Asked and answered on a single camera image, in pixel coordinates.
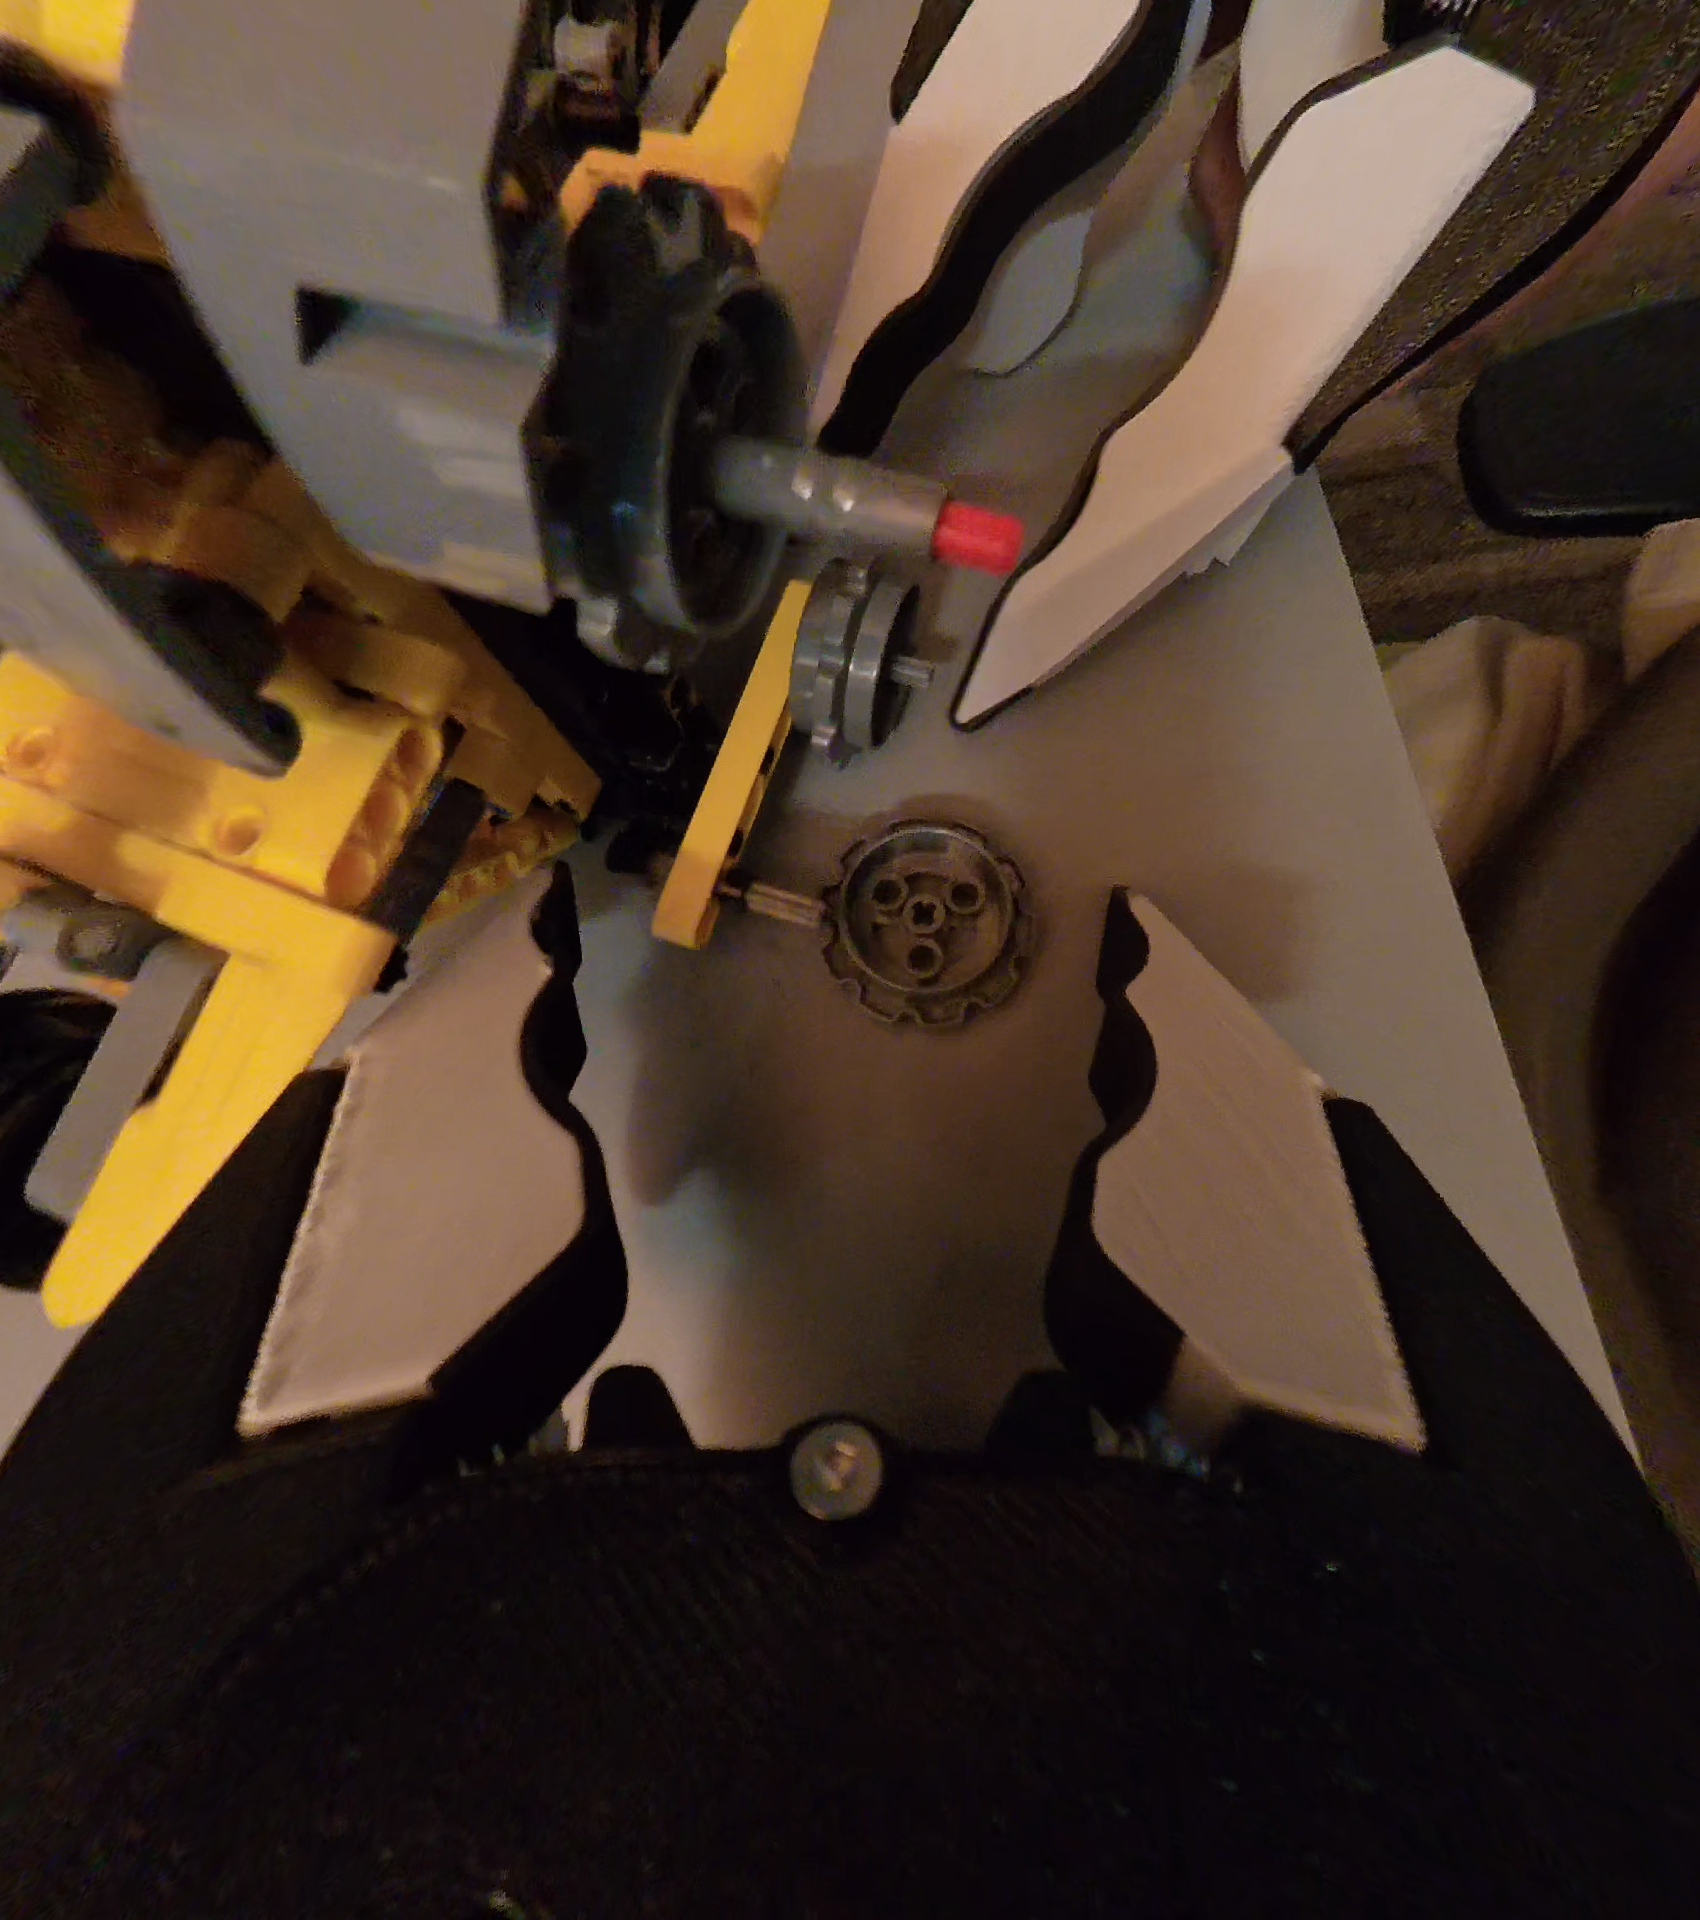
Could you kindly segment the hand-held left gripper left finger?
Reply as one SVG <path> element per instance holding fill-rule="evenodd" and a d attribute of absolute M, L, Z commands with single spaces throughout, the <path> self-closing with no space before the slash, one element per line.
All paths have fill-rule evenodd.
<path fill-rule="evenodd" d="M 238 1433 L 414 1411 L 526 1443 L 622 1322 L 627 1264 L 575 1108 L 581 939 L 555 864 L 348 1052 Z"/>

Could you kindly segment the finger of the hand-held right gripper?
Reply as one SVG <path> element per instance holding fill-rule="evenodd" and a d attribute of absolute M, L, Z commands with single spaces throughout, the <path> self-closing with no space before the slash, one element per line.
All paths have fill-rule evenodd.
<path fill-rule="evenodd" d="M 1196 3 L 973 3 L 895 125 L 814 379 L 824 451 L 878 451 L 1002 259 L 1187 73 Z"/>
<path fill-rule="evenodd" d="M 1294 107 L 1250 170 L 1194 354 L 1109 436 L 1070 529 L 1011 579 L 955 727 L 981 727 L 1169 583 L 1242 550 L 1294 479 L 1299 417 L 1534 106 L 1493 60 L 1371 60 Z"/>

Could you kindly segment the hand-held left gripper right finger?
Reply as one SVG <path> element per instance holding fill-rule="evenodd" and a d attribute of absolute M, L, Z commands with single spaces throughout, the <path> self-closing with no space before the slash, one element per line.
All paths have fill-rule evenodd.
<path fill-rule="evenodd" d="M 1318 1077 L 1133 886 L 1109 894 L 1095 985 L 1052 1354 L 1098 1422 L 1187 1456 L 1250 1413 L 1421 1455 Z"/>

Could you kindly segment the yellow toy brick vehicle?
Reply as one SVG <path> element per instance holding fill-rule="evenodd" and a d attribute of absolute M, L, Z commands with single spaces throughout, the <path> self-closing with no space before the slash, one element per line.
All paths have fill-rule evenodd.
<path fill-rule="evenodd" d="M 800 510 L 919 3 L 0 3 L 0 1288 L 91 1322 Z"/>

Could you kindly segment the grey toy gear wheel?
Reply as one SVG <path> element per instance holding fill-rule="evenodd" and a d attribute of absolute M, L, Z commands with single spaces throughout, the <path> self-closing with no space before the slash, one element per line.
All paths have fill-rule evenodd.
<path fill-rule="evenodd" d="M 959 1029 L 1028 974 L 1028 885 L 967 823 L 902 819 L 863 835 L 841 850 L 819 908 L 829 974 L 887 1023 Z"/>
<path fill-rule="evenodd" d="M 882 750 L 935 668 L 915 647 L 921 587 L 878 562 L 832 560 L 796 628 L 791 721 L 832 765 Z"/>

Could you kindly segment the beige cloth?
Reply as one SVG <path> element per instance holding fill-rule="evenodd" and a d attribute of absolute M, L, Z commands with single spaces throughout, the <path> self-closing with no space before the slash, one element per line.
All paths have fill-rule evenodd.
<path fill-rule="evenodd" d="M 1624 690 L 1697 631 L 1700 518 L 1687 518 L 1642 540 L 1612 645 L 1473 616 L 1432 640 L 1383 647 L 1397 727 L 1457 890 Z"/>

